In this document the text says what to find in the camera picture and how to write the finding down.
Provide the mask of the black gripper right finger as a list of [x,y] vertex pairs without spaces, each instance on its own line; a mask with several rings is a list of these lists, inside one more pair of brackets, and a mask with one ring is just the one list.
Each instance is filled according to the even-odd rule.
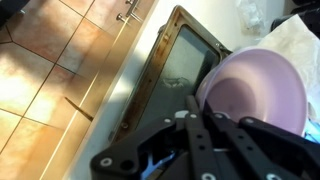
[[204,122],[214,147],[226,148],[251,180],[320,180],[320,145],[245,116],[238,123],[204,106]]

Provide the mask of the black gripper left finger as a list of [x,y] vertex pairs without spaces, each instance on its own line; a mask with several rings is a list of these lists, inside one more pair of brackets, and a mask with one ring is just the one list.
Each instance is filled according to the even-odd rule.
[[194,115],[180,111],[160,117],[97,153],[90,161],[92,180],[192,180],[185,122]]

